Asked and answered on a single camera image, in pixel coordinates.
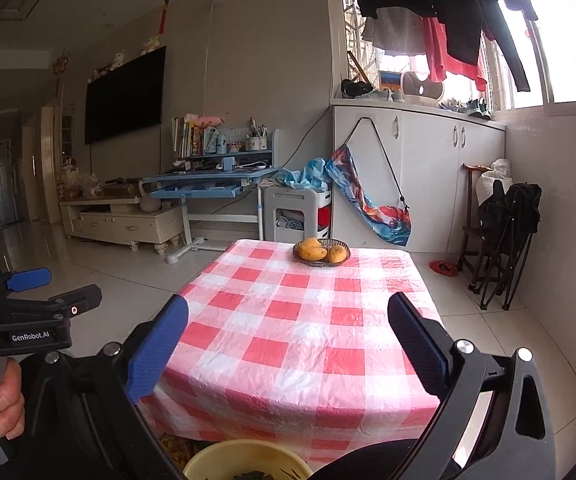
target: white plastic bag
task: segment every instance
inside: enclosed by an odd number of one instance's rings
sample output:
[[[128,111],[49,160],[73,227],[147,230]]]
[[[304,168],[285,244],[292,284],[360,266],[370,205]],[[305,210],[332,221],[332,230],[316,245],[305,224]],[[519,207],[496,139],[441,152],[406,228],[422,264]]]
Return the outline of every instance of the white plastic bag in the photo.
[[[506,158],[498,158],[492,163],[492,171],[482,173],[479,177],[475,184],[479,205],[492,195],[492,184],[495,180],[501,180],[504,192],[507,192],[508,188],[513,185],[513,179],[510,178],[510,161]]]
[[[94,174],[80,174],[77,181],[84,197],[93,198],[101,195],[101,182]]]

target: red slipper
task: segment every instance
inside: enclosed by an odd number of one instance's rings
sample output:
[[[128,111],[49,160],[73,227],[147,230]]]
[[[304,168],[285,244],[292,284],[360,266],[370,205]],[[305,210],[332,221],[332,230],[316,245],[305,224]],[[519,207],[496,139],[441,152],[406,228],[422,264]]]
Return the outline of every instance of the red slipper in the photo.
[[[428,267],[434,270],[437,274],[442,276],[456,276],[457,275],[457,267],[449,262],[443,262],[441,260],[435,260],[434,262],[430,262]]]

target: plastic storage cart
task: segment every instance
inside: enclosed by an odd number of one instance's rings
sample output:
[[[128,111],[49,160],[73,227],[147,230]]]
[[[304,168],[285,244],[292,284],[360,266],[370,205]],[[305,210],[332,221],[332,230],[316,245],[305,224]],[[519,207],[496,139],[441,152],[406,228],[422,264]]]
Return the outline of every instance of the plastic storage cart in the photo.
[[[318,210],[329,206],[331,198],[331,189],[325,193],[317,193],[312,189],[267,187],[264,191],[266,240],[296,244],[311,237],[328,238],[330,226],[319,230],[317,218]],[[277,210],[283,210],[284,215],[278,214]],[[303,222],[301,219],[295,222],[295,218],[290,215],[291,212],[297,211],[303,213]],[[302,224],[303,228],[288,227],[288,225],[297,226],[297,224]]]

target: woven basket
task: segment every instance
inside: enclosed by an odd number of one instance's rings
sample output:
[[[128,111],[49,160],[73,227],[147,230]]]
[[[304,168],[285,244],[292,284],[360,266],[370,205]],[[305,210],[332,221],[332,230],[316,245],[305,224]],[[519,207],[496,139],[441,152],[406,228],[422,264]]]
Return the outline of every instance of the woven basket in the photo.
[[[301,258],[299,256],[299,253],[297,251],[297,245],[299,245],[299,244],[295,244],[292,247],[292,256],[294,256],[294,258],[298,262],[301,262],[302,264],[306,264],[310,267],[337,267],[338,265],[341,265],[344,261],[346,261],[348,258],[350,258],[350,247],[348,247],[341,240],[333,240],[332,238],[318,238],[318,240],[319,240],[319,243],[321,244],[321,246],[326,248],[326,249],[332,247],[333,245],[341,245],[342,247],[344,247],[346,249],[347,256],[343,260],[341,260],[340,262],[337,262],[336,264],[331,264],[330,262],[327,262],[325,260],[320,260],[318,262],[310,262],[308,260],[304,260],[303,258]]]

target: strap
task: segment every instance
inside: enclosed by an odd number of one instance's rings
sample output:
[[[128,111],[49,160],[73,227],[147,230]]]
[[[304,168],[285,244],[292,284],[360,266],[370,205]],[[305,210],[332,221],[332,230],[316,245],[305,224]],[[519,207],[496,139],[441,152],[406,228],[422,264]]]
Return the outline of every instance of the strap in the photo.
[[[406,199],[404,198],[403,193],[401,192],[401,187],[399,187],[399,182],[397,181],[397,175],[395,175],[395,171],[392,169],[392,164],[390,163],[390,159],[388,158],[388,153],[386,153],[386,148],[383,147],[382,138],[379,136],[379,131],[377,130],[377,127],[374,125],[373,120],[370,117],[359,117],[358,121],[354,125],[353,130],[350,132],[350,135],[348,135],[348,137],[344,141],[344,144],[348,143],[348,141],[350,140],[350,137],[353,136],[354,131],[357,129],[357,126],[359,126],[359,123],[363,120],[370,121],[370,124],[372,124],[372,129],[374,130],[375,134],[377,135],[377,140],[379,141],[379,145],[382,147],[383,156],[386,157],[386,162],[388,162],[388,167],[390,168],[390,172],[392,173],[392,177],[395,180],[397,190],[399,191],[399,200],[401,200],[401,203],[404,205],[404,209],[408,210],[409,207],[408,207],[408,204],[406,204]]]

